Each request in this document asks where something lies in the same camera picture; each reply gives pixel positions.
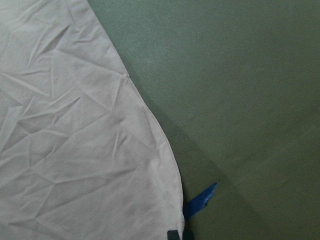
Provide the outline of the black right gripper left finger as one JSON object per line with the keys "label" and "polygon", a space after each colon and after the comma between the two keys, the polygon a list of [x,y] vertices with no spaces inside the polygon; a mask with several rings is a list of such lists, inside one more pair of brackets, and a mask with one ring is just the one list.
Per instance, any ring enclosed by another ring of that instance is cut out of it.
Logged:
{"label": "black right gripper left finger", "polygon": [[180,235],[177,230],[168,230],[167,231],[167,240],[180,240]]}

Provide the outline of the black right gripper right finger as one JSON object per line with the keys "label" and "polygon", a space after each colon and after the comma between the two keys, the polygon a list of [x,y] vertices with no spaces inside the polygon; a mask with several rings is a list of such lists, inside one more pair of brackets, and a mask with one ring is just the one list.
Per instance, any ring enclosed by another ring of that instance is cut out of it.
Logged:
{"label": "black right gripper right finger", "polygon": [[190,229],[183,231],[182,240],[194,240],[194,234]]}

